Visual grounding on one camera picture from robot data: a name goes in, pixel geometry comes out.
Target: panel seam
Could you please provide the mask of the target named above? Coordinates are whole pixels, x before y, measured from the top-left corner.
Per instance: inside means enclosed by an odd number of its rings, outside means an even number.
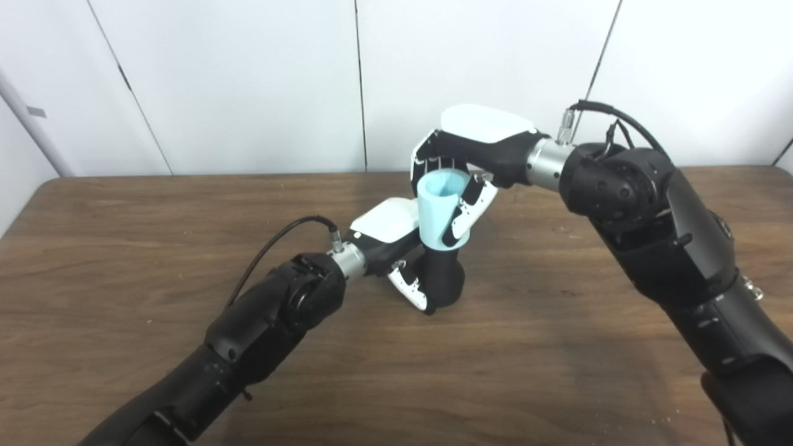
[[[110,40],[107,38],[107,33],[105,33],[105,29],[102,28],[102,24],[99,22],[99,17],[97,17],[96,11],[94,11],[94,6],[91,5],[90,0],[86,0],[86,3],[88,3],[88,8],[91,10],[91,15],[94,16],[94,20],[97,22],[97,26],[99,27],[99,32],[102,33],[102,37],[105,39],[105,43],[107,43],[107,48],[110,50],[110,54],[113,55],[113,60],[116,61],[116,65],[118,66],[118,71],[121,74],[121,78],[124,80],[125,85],[129,89],[129,93],[132,95],[132,99],[135,100],[135,104],[138,107],[138,111],[140,111],[140,116],[143,117],[144,122],[146,123],[146,128],[151,134],[151,138],[154,140],[154,144],[156,144],[160,156],[162,156],[163,158],[165,167],[168,168],[168,172],[171,174],[171,176],[173,176],[174,169],[170,167],[170,163],[168,163],[168,158],[165,156],[163,147],[159,144],[159,140],[157,140],[157,136],[154,134],[154,129],[151,128],[151,123],[149,123],[149,120],[146,117],[146,113],[144,113],[143,107],[140,106],[140,101],[138,101],[138,97],[135,95],[135,91],[132,89],[132,85],[130,84],[127,75],[124,73],[124,68],[121,67],[121,63],[118,61],[118,56],[116,56],[116,52],[113,50],[113,46],[110,44]]]
[[[597,58],[597,64],[595,65],[595,70],[592,72],[592,78],[589,79],[589,88],[587,88],[587,94],[584,96],[584,100],[589,100],[589,95],[592,93],[592,88],[595,86],[595,79],[597,79],[597,75],[600,72],[600,64],[603,62],[603,56],[606,54],[606,48],[608,47],[608,42],[611,39],[611,33],[614,31],[614,25],[617,23],[617,16],[619,16],[619,8],[623,5],[623,0],[619,0],[617,2],[617,9],[614,11],[614,17],[611,19],[611,25],[608,27],[608,33],[606,33],[606,40],[603,42],[603,47],[600,49],[600,56]],[[576,132],[578,132],[578,125],[581,123],[581,116],[583,113],[578,114],[578,118],[576,119],[576,125],[573,127],[573,136],[571,140],[576,138]]]
[[[363,136],[363,171],[369,171],[369,154],[366,152],[366,113],[363,109],[363,70],[361,69],[361,34],[358,31],[358,0],[355,6],[355,48],[358,53],[358,92],[361,96],[361,134]]]
[[[782,149],[780,155],[776,157],[776,160],[774,160],[774,162],[771,163],[771,165],[776,166],[777,163],[782,159],[782,157],[785,156],[785,153],[787,153],[787,151],[790,149],[792,145],[793,145],[793,138],[791,138],[790,142],[788,142],[785,148]]]

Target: white wall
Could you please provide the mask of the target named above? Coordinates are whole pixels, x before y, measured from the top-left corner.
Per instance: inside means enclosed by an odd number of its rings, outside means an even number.
[[[33,139],[0,98],[0,236],[33,192],[56,176]]]
[[[770,164],[791,137],[791,17],[775,0],[625,0],[590,99],[679,165]],[[575,141],[602,141],[610,123],[585,115]]]
[[[370,170],[406,170],[440,113],[477,103],[555,133],[583,97],[616,0],[358,2]]]
[[[361,85],[354,0],[4,0],[0,93],[69,175],[361,171],[362,120],[370,170],[404,170],[458,103],[554,134],[617,3],[362,0]],[[788,17],[793,2],[624,0],[590,98],[680,165],[771,163],[793,114]],[[576,142],[608,122],[585,116]]]
[[[87,2],[0,2],[0,71],[68,175],[169,173]]]
[[[91,0],[176,174],[362,171],[353,0]]]

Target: wooden table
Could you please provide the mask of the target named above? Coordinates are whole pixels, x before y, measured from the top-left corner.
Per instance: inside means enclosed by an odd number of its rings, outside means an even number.
[[[687,169],[793,335],[793,179]],[[406,174],[59,179],[0,240],[3,444],[74,444],[193,351],[260,245],[342,225]],[[305,225],[260,276],[327,249]],[[465,292],[427,317],[362,279],[199,444],[725,444],[702,368],[558,196],[502,191],[462,249]]]

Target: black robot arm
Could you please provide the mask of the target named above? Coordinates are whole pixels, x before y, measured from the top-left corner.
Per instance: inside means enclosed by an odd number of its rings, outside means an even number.
[[[328,254],[301,254],[273,269],[220,314],[195,352],[79,446],[196,440],[246,386],[266,379],[307,330],[342,305],[345,286]]]
[[[577,110],[620,121],[606,142],[574,147]],[[461,136],[439,137],[449,143],[443,155],[454,158],[456,146],[459,159],[496,169],[499,186],[534,184],[559,192],[568,210],[589,218],[636,289],[668,314],[707,370],[703,388],[743,444],[793,444],[793,344],[736,267],[727,224],[646,129],[611,106],[586,101],[565,112],[557,140],[536,129],[510,134],[510,120],[487,110],[469,120],[487,122],[501,139],[468,135],[451,144]],[[627,135],[630,149],[615,144],[622,121],[651,148],[633,148]]]

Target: black cable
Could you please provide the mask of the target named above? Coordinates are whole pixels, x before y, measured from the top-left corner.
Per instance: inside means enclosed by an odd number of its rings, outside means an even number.
[[[277,241],[279,241],[281,239],[281,237],[285,236],[289,231],[291,231],[292,229],[295,229],[297,226],[300,226],[303,223],[306,223],[308,221],[317,221],[319,223],[322,223],[323,225],[328,227],[328,231],[330,233],[334,233],[334,232],[339,230],[336,227],[336,223],[331,221],[329,218],[323,217],[321,215],[308,215],[306,217],[298,218],[297,220],[293,221],[292,223],[289,223],[287,226],[284,226],[284,229],[281,229],[280,231],[278,231],[278,233],[276,233],[273,236],[273,238],[271,238],[270,241],[268,241],[262,247],[262,249],[259,251],[259,253],[256,254],[256,257],[253,258],[253,260],[251,261],[251,264],[248,265],[248,268],[245,270],[245,272],[243,273],[242,277],[239,278],[239,282],[237,283],[237,286],[234,287],[234,291],[232,291],[232,295],[228,298],[228,302],[226,302],[226,308],[232,306],[234,301],[237,300],[237,297],[239,296],[239,292],[243,289],[243,286],[245,286],[245,282],[247,282],[248,278],[251,277],[251,273],[256,268],[256,265],[259,264],[259,261],[262,259],[262,257],[264,257],[265,254],[267,254],[267,252],[270,250],[270,248],[272,248],[273,245]]]
[[[623,122],[618,119],[615,124],[619,125],[619,129],[623,131],[623,136],[625,137],[625,142],[628,143],[628,148],[630,150],[635,149],[636,146],[634,146],[634,142],[630,138],[630,132],[628,132],[628,129],[625,127]]]
[[[733,429],[730,425],[727,424],[727,420],[724,421],[724,432],[727,434],[727,445],[728,446],[735,446],[735,434],[733,434]]]
[[[614,131],[617,129],[617,121],[608,126],[608,130],[606,131],[606,149],[603,150],[603,153],[601,153],[596,160],[608,158],[608,155],[611,153],[611,148],[614,147]]]
[[[628,125],[630,125],[634,129],[636,129],[636,131],[639,132],[639,134],[642,135],[644,139],[647,140],[651,148],[658,150],[667,159],[669,158],[669,155],[666,154],[666,151],[664,150],[664,148],[661,147],[661,144],[658,143],[658,140],[656,140],[653,137],[653,135],[650,132],[648,132],[647,129],[644,128],[643,125],[636,122],[635,119],[628,116],[624,112],[619,111],[616,108],[609,106],[608,104],[603,104],[602,102],[585,101],[584,99],[581,99],[580,101],[578,101],[578,103],[571,105],[569,108],[571,110],[594,111],[594,112],[610,114],[611,116],[618,117],[619,119],[627,122]]]

